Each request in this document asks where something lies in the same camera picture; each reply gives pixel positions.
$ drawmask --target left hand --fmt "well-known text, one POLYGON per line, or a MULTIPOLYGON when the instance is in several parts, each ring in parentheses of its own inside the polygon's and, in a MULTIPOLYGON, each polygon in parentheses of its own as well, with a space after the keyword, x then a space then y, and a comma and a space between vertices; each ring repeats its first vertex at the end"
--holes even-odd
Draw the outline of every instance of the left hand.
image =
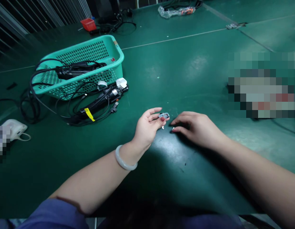
POLYGON ((156 132, 159 128, 166 124, 170 118, 165 119, 164 117, 159 118, 159 114, 154 114, 155 112, 161 111, 162 108, 152 108, 143 113, 139 118, 136 127, 136 133, 132 142, 142 149, 142 151, 148 150, 151 146, 156 132))

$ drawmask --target green workbench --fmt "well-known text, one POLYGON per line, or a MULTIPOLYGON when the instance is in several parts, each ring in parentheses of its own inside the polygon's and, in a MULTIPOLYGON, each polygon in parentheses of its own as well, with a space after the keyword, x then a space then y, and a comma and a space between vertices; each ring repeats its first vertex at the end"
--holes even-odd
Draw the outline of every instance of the green workbench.
MULTIPOLYGON (((0 164, 0 218, 28 217, 73 173, 130 141, 138 118, 152 107, 163 107, 171 120, 186 110, 207 114, 230 138, 295 173, 295 135, 271 120, 233 115, 225 87, 231 76, 229 53, 269 52, 264 46, 275 52, 295 52, 295 1, 205 4, 249 24, 226 30, 229 23, 204 7, 170 19, 159 16, 158 6, 135 10, 137 29, 126 24, 113 34, 125 55, 123 76, 129 84, 117 112, 94 125, 70 127, 42 108, 42 120, 28 125, 26 131, 32 139, 13 142, 0 164)), ((16 61, 1 57, 0 98, 18 99, 28 86, 32 66, 43 56, 92 39, 86 31, 78 31, 80 27, 74 24, 31 34, 23 41, 26 50, 16 46, 8 53, 16 61), (17 86, 6 90, 12 82, 17 86)), ((53 107, 56 100, 45 96, 43 101, 53 107)), ((0 125, 10 118, 24 122, 12 102, 0 103, 0 125)), ((294 119, 277 122, 295 131, 294 119)), ((122 189, 141 199, 164 198, 218 213, 259 211, 224 161, 170 130, 166 126, 157 132, 122 189)))

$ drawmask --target pixelated area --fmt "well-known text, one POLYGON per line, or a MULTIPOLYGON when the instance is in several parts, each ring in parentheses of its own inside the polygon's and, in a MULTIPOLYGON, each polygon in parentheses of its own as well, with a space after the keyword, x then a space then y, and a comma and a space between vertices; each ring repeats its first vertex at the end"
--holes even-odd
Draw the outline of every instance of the pixelated area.
POLYGON ((0 126, 0 164, 3 163, 9 151, 8 143, 10 143, 10 127, 0 126))
POLYGON ((229 56, 229 109, 247 118, 295 118, 295 53, 229 56))

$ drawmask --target red plastic container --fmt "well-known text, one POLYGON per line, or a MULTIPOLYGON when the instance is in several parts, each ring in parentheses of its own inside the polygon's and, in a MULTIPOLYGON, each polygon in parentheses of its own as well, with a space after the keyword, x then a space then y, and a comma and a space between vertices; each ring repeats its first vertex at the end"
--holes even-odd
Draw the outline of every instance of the red plastic container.
POLYGON ((92 31, 97 29, 96 24, 94 23, 94 20, 90 18, 86 18, 82 20, 81 23, 83 24, 84 29, 87 31, 92 31))

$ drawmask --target plastic basket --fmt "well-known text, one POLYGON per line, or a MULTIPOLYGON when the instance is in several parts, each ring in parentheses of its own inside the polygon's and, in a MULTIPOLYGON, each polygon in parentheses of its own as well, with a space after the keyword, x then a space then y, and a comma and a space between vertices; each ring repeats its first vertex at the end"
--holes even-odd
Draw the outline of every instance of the plastic basket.
MULTIPOLYGON (((36 94, 46 93, 52 97, 61 98, 69 93, 74 93, 84 82, 92 81, 97 83, 102 80, 110 85, 115 83, 116 79, 123 77, 122 61, 124 60, 124 54, 115 38, 111 35, 101 36, 69 48, 53 52, 42 58, 42 60, 48 58, 59 59, 67 64, 93 60, 97 62, 104 62, 107 66, 69 80, 59 79, 55 71, 40 73, 33 78, 32 83, 48 83, 54 85, 34 86, 36 94)), ((59 61, 49 60, 41 63, 38 69, 54 68, 62 65, 63 64, 59 61)), ((80 91, 90 92, 96 89, 95 84, 86 84, 80 89, 80 91)), ((72 95, 65 96, 62 100, 69 100, 71 96, 72 95)))
POLYGON ((92 31, 92 30, 96 30, 96 23, 94 22, 94 20, 90 19, 90 18, 86 18, 84 20, 81 21, 83 28, 87 31, 92 31))

